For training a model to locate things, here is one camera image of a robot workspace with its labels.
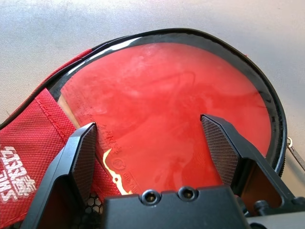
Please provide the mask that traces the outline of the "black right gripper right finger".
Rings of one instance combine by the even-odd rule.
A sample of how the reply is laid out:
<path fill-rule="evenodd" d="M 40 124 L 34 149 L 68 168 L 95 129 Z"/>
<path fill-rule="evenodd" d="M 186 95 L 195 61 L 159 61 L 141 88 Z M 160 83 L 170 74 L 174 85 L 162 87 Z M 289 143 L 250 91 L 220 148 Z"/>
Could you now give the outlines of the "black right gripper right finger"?
<path fill-rule="evenodd" d="M 240 197 L 251 215 L 295 212 L 298 203 L 266 159 L 226 120 L 200 117 L 208 149 L 224 184 Z"/>

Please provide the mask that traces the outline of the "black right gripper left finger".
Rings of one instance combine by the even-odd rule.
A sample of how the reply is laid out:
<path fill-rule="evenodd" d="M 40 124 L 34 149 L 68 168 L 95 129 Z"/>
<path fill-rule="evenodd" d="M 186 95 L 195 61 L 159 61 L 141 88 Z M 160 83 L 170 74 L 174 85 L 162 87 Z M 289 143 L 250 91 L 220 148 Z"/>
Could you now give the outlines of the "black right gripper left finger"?
<path fill-rule="evenodd" d="M 68 229 L 89 198 L 97 127 L 77 129 L 50 163 L 21 224 L 22 229 Z"/>

